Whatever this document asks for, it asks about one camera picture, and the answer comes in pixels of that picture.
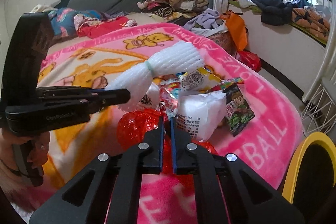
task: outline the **food package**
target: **food package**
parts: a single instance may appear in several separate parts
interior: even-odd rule
[[[217,90],[226,90],[229,86],[232,86],[233,84],[243,85],[244,83],[244,80],[240,77],[222,80],[219,85],[207,90],[206,93]]]
[[[226,115],[226,94],[215,91],[207,94],[180,97],[177,126],[197,141],[210,138]]]
[[[137,104],[137,110],[144,110],[145,108],[157,109],[159,105],[159,86],[152,82],[146,94]]]
[[[180,87],[182,91],[197,90],[204,91],[213,88],[221,82],[221,79],[201,67],[193,72],[186,72],[180,76]]]
[[[237,136],[254,117],[254,112],[242,95],[237,84],[223,91],[226,94],[225,120],[230,126],[233,136]]]
[[[168,120],[177,115],[179,105],[180,81],[177,77],[162,80],[160,85],[160,103],[165,106]]]
[[[237,60],[251,68],[252,70],[258,72],[261,70],[261,60],[258,55],[253,52],[237,52]]]

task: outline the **red bag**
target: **red bag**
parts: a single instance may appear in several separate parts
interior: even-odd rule
[[[128,112],[122,116],[118,123],[117,139],[124,150],[132,145],[140,143],[149,130],[158,127],[160,112],[151,108],[145,108],[143,111],[136,110]],[[192,142],[206,148],[210,153],[218,155],[215,148],[209,142]],[[171,158],[171,142],[170,138],[165,135],[163,142],[163,168],[162,173],[173,174],[173,164]],[[176,176],[181,184],[187,190],[194,189],[194,181],[192,175]]]
[[[260,58],[253,52],[237,52],[236,59],[256,72],[261,70]]]

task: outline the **pillow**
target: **pillow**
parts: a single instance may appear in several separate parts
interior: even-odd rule
[[[78,11],[71,8],[60,8],[57,10],[55,17],[51,20],[51,25],[54,30],[54,39],[76,36],[74,25],[74,16]]]

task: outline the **clear plastic bag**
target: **clear plastic bag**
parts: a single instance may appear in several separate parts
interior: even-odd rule
[[[221,90],[180,97],[177,126],[197,141],[208,140],[226,115],[226,94]]]

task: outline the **yellow teddy bear print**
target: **yellow teddy bear print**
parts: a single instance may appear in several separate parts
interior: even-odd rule
[[[45,67],[43,70],[41,70],[40,74],[39,74],[39,79],[38,79],[38,83],[44,78],[46,77],[56,66],[55,62],[50,63],[47,67]]]
[[[157,32],[148,36],[141,35],[134,39],[124,40],[126,43],[126,49],[131,50],[133,48],[139,48],[143,46],[155,47],[155,46],[164,46],[163,44],[157,44],[158,42],[172,41],[173,37],[170,37],[167,34],[162,32]]]

